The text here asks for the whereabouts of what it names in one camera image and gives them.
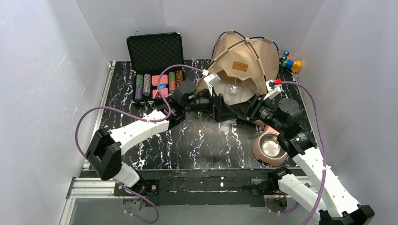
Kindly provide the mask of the clear plastic water bottle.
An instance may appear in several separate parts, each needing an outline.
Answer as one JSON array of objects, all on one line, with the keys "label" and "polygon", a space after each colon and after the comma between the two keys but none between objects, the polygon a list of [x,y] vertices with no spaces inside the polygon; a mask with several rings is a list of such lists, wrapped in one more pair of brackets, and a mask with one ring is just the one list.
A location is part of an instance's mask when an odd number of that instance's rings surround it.
[{"label": "clear plastic water bottle", "polygon": [[227,105],[235,105],[242,102],[243,88],[236,85],[227,84],[224,88],[224,102]]}]

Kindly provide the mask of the steel bowl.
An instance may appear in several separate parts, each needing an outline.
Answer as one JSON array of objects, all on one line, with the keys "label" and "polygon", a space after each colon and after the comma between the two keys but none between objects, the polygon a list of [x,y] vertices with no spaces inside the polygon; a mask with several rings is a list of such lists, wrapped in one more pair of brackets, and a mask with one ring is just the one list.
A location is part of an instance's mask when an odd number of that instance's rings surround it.
[{"label": "steel bowl", "polygon": [[280,158],[284,155],[284,151],[275,138],[261,140],[260,151],[268,158]]}]

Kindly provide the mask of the tan fabric pet tent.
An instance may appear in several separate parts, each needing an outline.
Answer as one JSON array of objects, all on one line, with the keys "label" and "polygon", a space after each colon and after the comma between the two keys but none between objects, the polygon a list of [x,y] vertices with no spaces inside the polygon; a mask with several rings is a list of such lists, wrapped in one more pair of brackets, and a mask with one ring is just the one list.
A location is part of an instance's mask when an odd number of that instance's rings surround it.
[{"label": "tan fabric pet tent", "polygon": [[222,120],[233,119],[226,106],[247,101],[255,94],[268,94],[266,82],[276,79],[280,57],[277,44],[267,37],[245,37],[235,30],[223,32],[207,68],[220,80],[209,84],[202,75],[191,109],[211,111]]}]

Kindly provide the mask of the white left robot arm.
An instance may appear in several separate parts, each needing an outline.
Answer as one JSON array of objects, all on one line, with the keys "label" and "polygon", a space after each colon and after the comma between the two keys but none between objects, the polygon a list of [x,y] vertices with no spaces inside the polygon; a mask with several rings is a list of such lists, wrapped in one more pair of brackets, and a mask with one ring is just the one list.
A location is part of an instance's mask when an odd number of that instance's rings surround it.
[{"label": "white left robot arm", "polygon": [[138,172],[122,161],[132,147],[153,135],[166,132],[185,120],[188,104],[194,101],[196,86],[183,81],[164,103],[147,116],[121,128],[94,132],[85,154],[101,180],[115,180],[127,187],[139,180]]}]

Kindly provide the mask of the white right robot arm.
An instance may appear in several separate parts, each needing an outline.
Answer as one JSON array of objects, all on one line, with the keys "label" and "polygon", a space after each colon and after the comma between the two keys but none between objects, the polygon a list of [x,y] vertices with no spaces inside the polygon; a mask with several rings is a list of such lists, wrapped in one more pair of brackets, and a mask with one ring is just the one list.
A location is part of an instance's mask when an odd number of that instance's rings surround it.
[{"label": "white right robot arm", "polygon": [[296,101],[282,99],[277,106],[264,96],[254,95],[246,102],[228,107],[239,117],[261,120],[279,132],[281,148],[305,172],[317,188],[317,194],[306,194],[299,188],[296,200],[309,203],[310,212],[319,215],[320,225],[368,225],[375,216],[370,205],[361,205],[328,168],[326,153],[321,153],[312,135],[302,128],[304,118]]}]

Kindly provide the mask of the white fluffy cushion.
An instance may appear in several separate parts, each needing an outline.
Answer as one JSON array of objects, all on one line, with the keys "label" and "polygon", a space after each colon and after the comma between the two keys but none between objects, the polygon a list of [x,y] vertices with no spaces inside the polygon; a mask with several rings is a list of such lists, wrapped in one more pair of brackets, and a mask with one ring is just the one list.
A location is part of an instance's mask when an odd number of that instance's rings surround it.
[{"label": "white fluffy cushion", "polygon": [[249,100],[254,94],[257,93],[256,85],[249,79],[241,81],[240,79],[221,80],[214,85],[214,91],[217,95],[224,93],[224,88],[227,84],[240,86],[243,88],[242,102]]}]

